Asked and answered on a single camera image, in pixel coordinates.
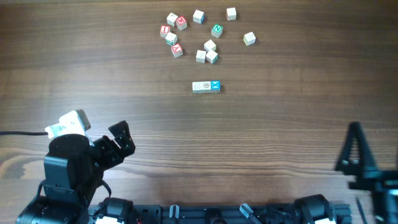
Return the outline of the block with red drawing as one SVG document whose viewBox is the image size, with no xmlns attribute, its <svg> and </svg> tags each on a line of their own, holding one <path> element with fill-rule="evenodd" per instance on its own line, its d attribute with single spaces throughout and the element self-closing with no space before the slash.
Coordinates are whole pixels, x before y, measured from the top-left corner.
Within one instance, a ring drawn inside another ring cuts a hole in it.
<svg viewBox="0 0 398 224">
<path fill-rule="evenodd" d="M 210 81 L 202 82 L 201 91 L 202 93 L 211 93 L 211 82 Z"/>
</svg>

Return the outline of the blue X block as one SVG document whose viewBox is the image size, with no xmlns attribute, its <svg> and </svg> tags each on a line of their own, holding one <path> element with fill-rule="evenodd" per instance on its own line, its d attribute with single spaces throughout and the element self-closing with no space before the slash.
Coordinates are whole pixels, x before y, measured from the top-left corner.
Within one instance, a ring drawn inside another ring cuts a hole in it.
<svg viewBox="0 0 398 224">
<path fill-rule="evenodd" d="M 212 80 L 210 83 L 211 83 L 211 92 L 219 93 L 221 90 L 221 82 L 219 80 Z"/>
</svg>

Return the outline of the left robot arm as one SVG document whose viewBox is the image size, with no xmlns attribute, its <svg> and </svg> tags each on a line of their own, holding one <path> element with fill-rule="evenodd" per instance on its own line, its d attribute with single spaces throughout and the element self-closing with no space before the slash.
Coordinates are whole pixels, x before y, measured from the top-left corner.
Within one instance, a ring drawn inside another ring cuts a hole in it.
<svg viewBox="0 0 398 224">
<path fill-rule="evenodd" d="M 17 217 L 17 223 L 88 223 L 88 208 L 98 187 L 108 188 L 104 172 L 135 151 L 126 121 L 109 127 L 114 136 L 94 142 L 81 134 L 63 134 L 49 144 L 45 179 Z"/>
</svg>

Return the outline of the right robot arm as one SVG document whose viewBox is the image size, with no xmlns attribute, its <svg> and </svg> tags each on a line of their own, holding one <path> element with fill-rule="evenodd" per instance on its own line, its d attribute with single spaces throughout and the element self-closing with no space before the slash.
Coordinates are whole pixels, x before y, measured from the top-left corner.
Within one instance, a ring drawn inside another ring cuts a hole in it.
<svg viewBox="0 0 398 224">
<path fill-rule="evenodd" d="M 349 124 L 345 143 L 335 170 L 355 177 L 349 182 L 351 190 L 371 193 L 373 217 L 376 223 L 397 223 L 397 171 L 380 170 L 373 157 L 360 122 Z M 301 223 L 336 223 L 329 202 L 322 196 L 295 201 L 296 220 Z"/>
</svg>

